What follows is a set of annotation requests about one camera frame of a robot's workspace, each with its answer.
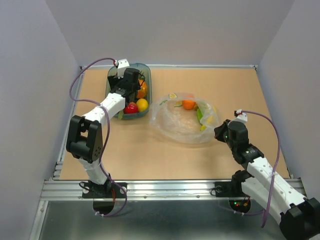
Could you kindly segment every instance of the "plastic bin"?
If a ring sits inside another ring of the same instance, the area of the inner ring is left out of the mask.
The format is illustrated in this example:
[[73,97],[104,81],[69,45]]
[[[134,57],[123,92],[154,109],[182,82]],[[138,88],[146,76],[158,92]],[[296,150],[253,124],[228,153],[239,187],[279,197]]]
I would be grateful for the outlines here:
[[[148,108],[142,112],[137,112],[137,113],[132,113],[132,114],[123,114],[122,119],[136,119],[136,118],[141,118],[143,116],[145,116],[148,111],[149,111],[149,107],[150,104],[152,103],[152,82],[151,82],[151,71],[150,68],[143,64],[143,63],[132,63],[130,64],[131,68],[134,69],[138,69],[141,74],[145,77],[145,83],[148,87],[148,92],[146,94],[145,99],[148,101]],[[108,77],[109,76],[113,76],[117,74],[117,68],[115,66],[113,66],[112,68],[110,68],[109,72],[108,72]],[[106,89],[105,89],[105,96],[107,97],[108,93],[110,92],[110,85],[109,85],[109,81],[107,80],[107,84],[106,84]]]

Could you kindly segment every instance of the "gray wall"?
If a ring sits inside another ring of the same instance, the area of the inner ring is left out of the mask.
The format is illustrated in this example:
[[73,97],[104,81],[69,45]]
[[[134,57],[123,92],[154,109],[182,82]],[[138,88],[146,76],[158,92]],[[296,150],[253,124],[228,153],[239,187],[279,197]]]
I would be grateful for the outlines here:
[[320,200],[320,1],[296,0],[258,67],[289,170]]
[[258,64],[294,0],[46,0],[75,59]]
[[79,67],[44,0],[2,0],[0,33],[0,238],[23,240],[54,170]]

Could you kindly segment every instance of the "brown table surface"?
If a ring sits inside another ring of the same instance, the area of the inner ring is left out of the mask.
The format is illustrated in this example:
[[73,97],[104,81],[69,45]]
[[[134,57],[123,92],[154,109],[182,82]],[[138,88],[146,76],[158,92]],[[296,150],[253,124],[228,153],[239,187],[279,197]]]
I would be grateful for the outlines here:
[[[101,102],[105,98],[107,69],[86,71],[80,98]],[[256,111],[270,116],[257,75],[253,69],[162,69],[152,68],[153,101],[169,93],[192,93],[215,105],[221,121],[233,119],[234,110]],[[94,107],[80,102],[76,114]],[[277,138],[271,124],[248,115],[250,142],[271,165],[277,155]],[[132,120],[111,119],[110,138],[102,158],[107,171],[118,180],[230,179],[242,167],[233,159],[225,143],[189,145],[162,136],[149,125],[149,114]],[[277,167],[284,178],[289,174],[281,154]],[[66,153],[60,180],[86,180],[82,165]]]

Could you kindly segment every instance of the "translucent plastic bag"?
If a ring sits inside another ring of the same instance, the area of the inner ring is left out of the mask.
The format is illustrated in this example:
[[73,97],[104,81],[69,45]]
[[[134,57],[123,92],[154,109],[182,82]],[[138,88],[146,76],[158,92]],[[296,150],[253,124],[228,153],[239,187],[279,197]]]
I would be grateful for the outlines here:
[[220,125],[216,108],[191,93],[168,94],[152,103],[150,109],[150,124],[181,143],[206,143],[215,136],[214,128]]

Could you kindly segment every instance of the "red fruit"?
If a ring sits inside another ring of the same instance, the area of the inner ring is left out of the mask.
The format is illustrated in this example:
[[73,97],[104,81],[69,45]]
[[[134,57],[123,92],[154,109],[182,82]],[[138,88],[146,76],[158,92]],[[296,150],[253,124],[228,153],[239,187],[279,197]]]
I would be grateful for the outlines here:
[[128,106],[123,109],[125,114],[135,114],[138,112],[138,106],[134,102],[130,102]]

